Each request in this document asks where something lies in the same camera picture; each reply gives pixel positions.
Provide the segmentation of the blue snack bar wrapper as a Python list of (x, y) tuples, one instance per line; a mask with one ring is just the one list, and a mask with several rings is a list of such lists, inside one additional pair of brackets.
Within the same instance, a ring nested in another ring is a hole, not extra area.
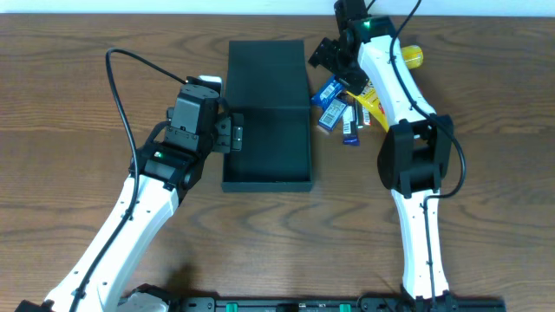
[(310, 98), (310, 104), (326, 110), (330, 103), (344, 90), (343, 84), (332, 75)]

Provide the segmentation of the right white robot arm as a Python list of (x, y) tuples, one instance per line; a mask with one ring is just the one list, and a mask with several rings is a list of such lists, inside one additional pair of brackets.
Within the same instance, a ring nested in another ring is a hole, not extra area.
[(374, 87), (388, 124), (378, 153), (378, 173), (400, 219), (407, 307), (447, 311), (437, 210), (452, 121), (437, 115), (423, 98), (390, 18), (371, 16), (361, 0), (338, 0), (334, 11), (339, 37), (323, 39), (309, 63), (328, 69), (352, 94), (360, 94), (367, 85)]

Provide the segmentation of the black gift box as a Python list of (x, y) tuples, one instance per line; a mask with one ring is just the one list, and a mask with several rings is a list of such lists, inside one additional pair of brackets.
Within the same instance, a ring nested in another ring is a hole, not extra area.
[(244, 117), (224, 192), (309, 192), (310, 91), (301, 41), (231, 41), (225, 99)]

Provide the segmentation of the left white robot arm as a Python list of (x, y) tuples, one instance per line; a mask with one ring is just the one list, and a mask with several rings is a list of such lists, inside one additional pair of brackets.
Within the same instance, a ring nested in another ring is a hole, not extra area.
[(124, 289), (148, 245), (200, 180), (207, 156), (242, 143), (242, 117), (232, 114), (214, 76), (189, 77), (144, 145), (133, 153), (121, 194), (90, 246), (41, 303), (20, 311), (173, 311), (180, 302), (154, 286)]

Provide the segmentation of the yellow cylindrical can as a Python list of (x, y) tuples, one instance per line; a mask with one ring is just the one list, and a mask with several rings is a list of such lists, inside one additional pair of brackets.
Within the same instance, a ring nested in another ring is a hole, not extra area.
[(408, 69), (419, 68), (424, 61), (423, 52), (417, 45), (403, 47), (402, 57)]

